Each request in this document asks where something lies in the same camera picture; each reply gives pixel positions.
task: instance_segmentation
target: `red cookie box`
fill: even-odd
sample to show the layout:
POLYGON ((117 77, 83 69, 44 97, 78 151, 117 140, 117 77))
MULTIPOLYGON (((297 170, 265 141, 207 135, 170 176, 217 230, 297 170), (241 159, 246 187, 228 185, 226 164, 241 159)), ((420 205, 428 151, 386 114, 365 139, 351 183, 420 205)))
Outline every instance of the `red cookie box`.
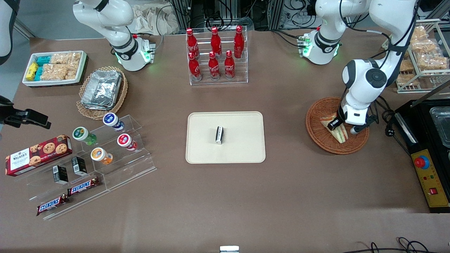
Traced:
POLYGON ((46 163, 72 154, 67 135, 60 135, 6 157, 5 174, 18 176, 46 163))

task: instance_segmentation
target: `red button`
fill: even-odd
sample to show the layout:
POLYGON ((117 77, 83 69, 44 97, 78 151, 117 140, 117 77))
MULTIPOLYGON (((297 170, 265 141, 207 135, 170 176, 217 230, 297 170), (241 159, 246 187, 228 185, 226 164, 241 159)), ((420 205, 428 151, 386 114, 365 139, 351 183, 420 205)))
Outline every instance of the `red button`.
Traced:
POLYGON ((430 188, 430 194, 431 195, 437 194, 437 189, 436 188, 430 188))
POLYGON ((426 165, 425 159, 423 159, 422 157, 417 157, 416 159, 414 159, 414 164, 419 168, 423 168, 426 165))

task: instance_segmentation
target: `black machine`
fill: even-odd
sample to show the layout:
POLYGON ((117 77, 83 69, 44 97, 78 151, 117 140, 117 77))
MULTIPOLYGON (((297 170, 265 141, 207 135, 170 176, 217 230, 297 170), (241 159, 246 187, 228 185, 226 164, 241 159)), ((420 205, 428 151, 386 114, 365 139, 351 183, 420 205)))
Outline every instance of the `black machine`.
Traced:
POLYGON ((50 129, 52 123, 47 121, 48 116, 32 109, 26 109, 25 111, 15 109, 13 105, 9 99, 0 96, 0 124, 16 128, 19 128, 22 124, 32 124, 50 129))
POLYGON ((414 100, 396 110, 405 140, 432 213, 450 213, 450 99, 414 100))

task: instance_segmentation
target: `red coca-cola bottle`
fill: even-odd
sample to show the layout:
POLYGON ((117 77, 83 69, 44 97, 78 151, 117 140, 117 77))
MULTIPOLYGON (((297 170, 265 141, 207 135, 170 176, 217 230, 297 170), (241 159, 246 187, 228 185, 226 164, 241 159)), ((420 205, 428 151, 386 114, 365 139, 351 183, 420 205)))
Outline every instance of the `red coca-cola bottle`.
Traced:
POLYGON ((219 37, 219 29, 217 27, 211 28, 212 37, 211 37, 211 48, 212 51, 216 54, 216 59, 222 58, 222 41, 219 37))
POLYGON ((221 74, 219 72, 219 62, 216 59, 216 54, 214 52, 209 52, 209 73, 212 80, 219 80, 221 74))
POLYGON ((200 73, 200 66, 198 61, 195 59, 194 53, 189 53, 189 71, 192 74, 193 81, 200 81, 202 79, 202 74, 200 73))
POLYGON ((242 35, 242 26, 236 26, 236 35, 234 36, 234 56, 239 59, 244 50, 244 36, 242 35))
POLYGON ((233 53, 231 50, 226 51, 226 59, 225 59, 225 77, 228 80, 233 79, 235 76, 234 73, 234 60, 233 53))
POLYGON ((190 53, 193 53, 195 59, 198 60, 200 58, 200 52, 198 51, 197 39, 194 36, 191 28, 186 29, 186 34, 188 35, 188 49, 190 53))

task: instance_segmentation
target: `white plastic tray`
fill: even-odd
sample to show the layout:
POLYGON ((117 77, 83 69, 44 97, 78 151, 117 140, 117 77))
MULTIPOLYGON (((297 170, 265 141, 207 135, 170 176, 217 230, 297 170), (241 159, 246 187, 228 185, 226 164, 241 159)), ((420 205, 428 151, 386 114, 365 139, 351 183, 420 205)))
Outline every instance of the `white plastic tray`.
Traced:
POLYGON ((30 60, 28 61, 27 68, 25 69, 25 73, 23 74, 22 83, 28 87, 46 87, 46 86, 59 86, 59 85, 68 85, 72 83, 78 83, 83 74, 84 65, 86 63, 86 53, 84 51, 62 51, 62 52, 46 52, 46 53, 35 53, 32 54, 30 60), (27 75, 28 68, 31 66, 31 63, 36 61, 36 59, 40 56, 58 54, 58 53, 81 53, 80 64, 78 65, 78 70, 76 71, 75 79, 68 80, 60 80, 60 81, 28 81, 25 79, 27 75))
POLYGON ((192 113, 188 117, 188 163, 262 163, 265 153, 260 112, 192 113), (224 128, 221 145, 215 142, 218 126, 224 128))

